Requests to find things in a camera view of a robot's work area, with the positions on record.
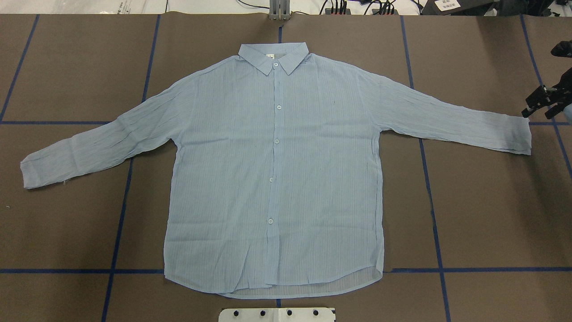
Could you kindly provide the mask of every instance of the metal bracket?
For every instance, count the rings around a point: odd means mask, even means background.
[[[290,20],[290,0],[270,0],[270,20]]]
[[[219,322],[335,322],[335,308],[224,309]]]

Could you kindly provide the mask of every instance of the black cable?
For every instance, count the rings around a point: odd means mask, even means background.
[[[421,5],[420,1],[419,0],[417,1],[411,0],[411,1],[413,1],[413,3],[417,5],[417,9],[419,9],[419,15],[421,15],[421,10],[423,9],[423,6]]]
[[[389,3],[389,5],[387,6],[387,14],[393,14],[393,12],[395,11],[395,6],[393,5],[393,3],[396,0],[393,0],[392,2]]]
[[[242,1],[242,0],[236,0],[236,1],[238,1],[238,2],[242,3],[243,5],[247,5],[247,6],[249,6],[249,7],[253,7],[253,8],[270,9],[270,7],[263,7],[263,6],[255,6],[255,5],[249,5],[248,3],[246,3],[246,2],[244,2],[244,1]]]
[[[367,10],[369,10],[370,7],[371,7],[371,5],[373,5],[374,3],[379,3],[379,9],[381,10],[381,8],[382,8],[382,2],[379,1],[379,0],[373,0],[372,2],[370,2],[369,5],[367,5],[366,12],[364,12],[363,15],[366,15],[366,14],[367,14]]]
[[[324,4],[322,5],[322,8],[320,9],[320,13],[319,13],[319,14],[321,14],[322,11],[324,11],[325,4],[328,3],[328,1],[331,1],[331,2],[332,2],[332,12],[333,12],[333,0],[325,0],[325,1],[324,1]]]
[[[384,2],[383,2],[383,7],[382,7],[382,5],[381,5],[381,3],[380,3],[380,4],[379,4],[379,10],[378,10],[378,13],[377,13],[377,14],[378,14],[378,15],[386,14],[386,8],[388,7],[388,5],[389,5],[389,2],[387,2],[387,1],[384,1]]]

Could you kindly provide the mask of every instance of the paper label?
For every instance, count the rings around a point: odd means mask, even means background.
[[[125,0],[119,3],[117,14],[129,14],[131,12],[131,0]]]
[[[441,11],[447,11],[455,8],[460,8],[461,5],[457,0],[436,0],[435,4]]]

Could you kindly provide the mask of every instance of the blue tape line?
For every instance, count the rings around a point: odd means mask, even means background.
[[[395,268],[392,273],[439,273],[438,268]],[[443,268],[443,273],[492,273],[492,272],[572,272],[572,267],[468,267]]]
[[[387,274],[399,273],[439,273],[438,268],[394,268]],[[492,272],[572,272],[569,266],[545,267],[463,267],[443,268],[444,273],[492,273]],[[109,274],[111,269],[74,269],[74,268],[3,268],[0,274]],[[164,274],[163,269],[116,269],[114,274]],[[281,299],[276,299],[281,307]]]
[[[147,66],[147,75],[145,76],[145,86],[143,87],[143,103],[147,99],[147,89],[149,88],[149,78],[151,77],[151,68],[153,66],[153,56],[155,53],[155,45],[157,44],[157,34],[159,31],[159,23],[161,22],[161,15],[157,14],[157,21],[155,22],[155,31],[153,33],[153,43],[151,45],[151,54],[149,55],[149,65]],[[127,174],[127,183],[125,184],[125,193],[123,194],[123,204],[121,205],[121,215],[119,217],[119,225],[117,227],[117,236],[115,240],[115,248],[113,249],[113,259],[111,264],[111,272],[109,273],[109,281],[107,292],[105,293],[104,309],[101,313],[101,322],[107,319],[107,311],[109,308],[109,299],[111,298],[111,290],[113,287],[113,277],[115,275],[115,267],[117,265],[117,254],[119,253],[119,244],[121,242],[121,232],[123,229],[123,221],[125,219],[125,210],[127,208],[127,195],[129,194],[129,187],[131,186],[131,177],[133,174],[133,158],[129,160],[129,172]]]
[[[147,75],[145,76],[145,87],[143,87],[143,103],[147,99],[147,90],[149,89],[149,79],[151,78],[151,67],[153,66],[153,56],[155,55],[155,45],[157,45],[157,33],[159,32],[159,23],[161,22],[161,15],[157,15],[155,22],[155,32],[153,33],[153,43],[151,44],[151,54],[149,55],[149,65],[147,65]]]
[[[568,174],[570,175],[570,179],[572,179],[572,167],[570,167],[570,159],[568,159],[566,148],[564,147],[564,143],[562,142],[560,130],[558,129],[558,126],[556,126],[556,122],[553,122],[553,124],[554,124],[554,130],[556,131],[556,138],[558,139],[558,145],[560,145],[560,150],[562,151],[562,156],[564,157],[564,162],[566,163],[566,168],[568,169]]]
[[[530,60],[533,62],[533,67],[534,67],[534,72],[537,75],[538,78],[538,82],[542,85],[542,78],[540,77],[540,73],[538,72],[538,67],[536,65],[536,60],[534,60],[534,55],[533,55],[533,49],[530,46],[530,40],[529,40],[529,33],[526,31],[526,25],[525,25],[525,16],[521,15],[521,25],[522,25],[522,31],[525,34],[525,40],[526,40],[526,46],[529,49],[529,55],[530,55]]]
[[[437,264],[439,265],[439,278],[441,280],[441,291],[443,292],[445,318],[447,322],[451,322],[451,312],[449,310],[447,286],[445,284],[445,273],[443,272],[443,259],[441,257],[441,246],[439,243],[439,233],[437,232],[437,219],[435,218],[435,208],[433,207],[433,195],[431,194],[431,184],[429,183],[429,172],[427,170],[427,159],[425,157],[425,146],[423,145],[422,139],[419,139],[419,148],[421,149],[421,161],[423,163],[423,172],[425,174],[425,185],[427,187],[427,193],[429,194],[429,202],[431,205],[431,219],[433,221],[433,239],[435,241],[435,251],[437,253]]]
[[[164,269],[116,269],[115,274],[165,274]]]
[[[394,268],[387,273],[439,273],[438,268]]]
[[[403,47],[405,49],[405,59],[407,62],[407,73],[409,74],[409,86],[415,89],[413,85],[413,72],[411,71],[411,61],[409,58],[409,48],[407,46],[407,34],[405,29],[405,20],[403,16],[399,16],[401,21],[401,31],[403,35]],[[445,284],[445,274],[443,273],[443,260],[441,258],[441,247],[439,246],[439,233],[437,232],[437,220],[435,219],[435,208],[433,207],[433,196],[431,194],[431,184],[429,183],[429,173],[427,171],[427,161],[425,158],[425,147],[423,146],[423,140],[419,139],[419,148],[421,149],[421,161],[423,163],[423,172],[425,174],[425,185],[427,187],[427,193],[429,194],[429,202],[431,205],[431,218],[433,221],[433,238],[435,241],[435,252],[437,255],[437,263],[439,265],[439,278],[441,280],[441,292],[443,293],[443,305],[445,308],[445,318],[447,322],[451,322],[451,312],[449,310],[449,299],[447,296],[447,286]]]
[[[125,210],[127,208],[127,194],[131,186],[131,176],[133,174],[133,158],[129,159],[129,171],[127,173],[127,183],[125,184],[125,192],[123,194],[123,203],[121,205],[121,215],[119,216],[119,224],[117,225],[117,235],[115,237],[115,247],[113,249],[113,259],[111,263],[111,270],[109,272],[109,280],[107,291],[105,292],[104,309],[101,313],[101,321],[105,322],[107,319],[107,311],[109,308],[109,299],[111,298],[111,289],[113,286],[113,277],[115,275],[115,267],[117,265],[117,254],[119,253],[119,244],[121,242],[121,232],[123,230],[123,221],[125,219]]]
[[[490,273],[490,272],[572,272],[572,267],[482,267],[444,268],[445,273]]]
[[[529,122],[529,125],[550,125],[550,126],[552,126],[554,124],[556,124],[556,125],[570,125],[570,123],[568,123],[568,122],[556,122],[556,121],[553,121],[553,122]]]
[[[405,20],[403,20],[403,16],[400,15],[399,19],[401,20],[401,34],[403,35],[403,47],[405,48],[405,61],[407,63],[407,73],[409,74],[409,87],[415,88],[413,84],[413,73],[411,72],[411,61],[409,59],[409,48],[407,47],[407,34],[405,32]]]
[[[24,63],[24,58],[26,57],[28,48],[30,47],[32,36],[34,35],[35,28],[38,25],[38,20],[39,20],[39,14],[36,15],[34,24],[32,25],[32,29],[30,30],[30,34],[28,35],[28,40],[26,41],[26,46],[24,46],[24,50],[22,51],[22,55],[20,56],[20,61],[18,62],[18,66],[16,67],[14,78],[12,79],[12,83],[10,84],[8,93],[6,94],[6,100],[4,101],[4,106],[2,106],[2,112],[0,112],[0,121],[2,121],[2,119],[4,118],[4,114],[6,113],[6,109],[8,108],[8,102],[10,101],[10,97],[12,96],[12,91],[14,90],[14,86],[16,85],[16,79],[18,79],[18,75],[20,74],[20,69],[22,68],[22,64]]]
[[[109,269],[3,268],[1,274],[109,274]]]
[[[0,124],[15,125],[85,125],[85,124],[107,124],[110,121],[0,121]]]

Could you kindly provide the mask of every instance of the shirt cuff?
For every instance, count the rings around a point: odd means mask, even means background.
[[[33,189],[41,187],[39,175],[29,161],[20,162],[20,170],[22,170],[22,176],[24,178],[24,188]]]

